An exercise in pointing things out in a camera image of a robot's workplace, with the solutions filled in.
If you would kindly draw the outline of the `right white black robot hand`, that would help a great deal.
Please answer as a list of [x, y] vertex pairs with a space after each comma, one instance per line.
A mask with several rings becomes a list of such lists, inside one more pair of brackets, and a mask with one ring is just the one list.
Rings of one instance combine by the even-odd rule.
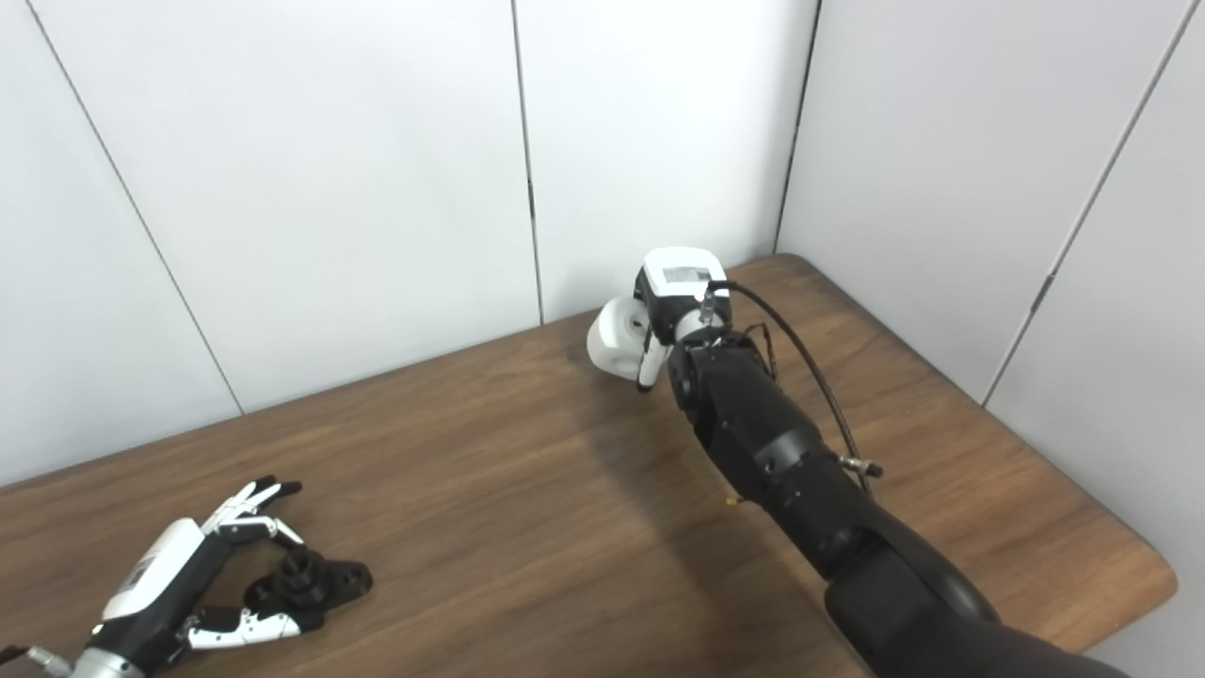
[[658, 248], [643, 258], [634, 299], [643, 303], [643, 353], [635, 377], [637, 391], [653, 389], [670, 352], [684, 336], [701, 328], [731, 325], [728, 289], [711, 283], [728, 276], [713, 253], [698, 248]]

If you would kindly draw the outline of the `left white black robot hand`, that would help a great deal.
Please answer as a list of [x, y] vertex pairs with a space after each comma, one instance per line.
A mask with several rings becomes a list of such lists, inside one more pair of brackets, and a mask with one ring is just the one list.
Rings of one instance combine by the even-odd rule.
[[72, 676], [152, 677], [189, 652], [229, 652], [323, 627], [323, 611], [199, 607], [241, 546], [271, 540], [290, 553], [302, 548], [305, 541], [294, 529], [266, 514], [277, 499], [301, 489], [301, 482], [263, 476], [225, 499], [205, 521], [182, 518], [169, 524], [104, 606], [102, 621], [74, 662]]

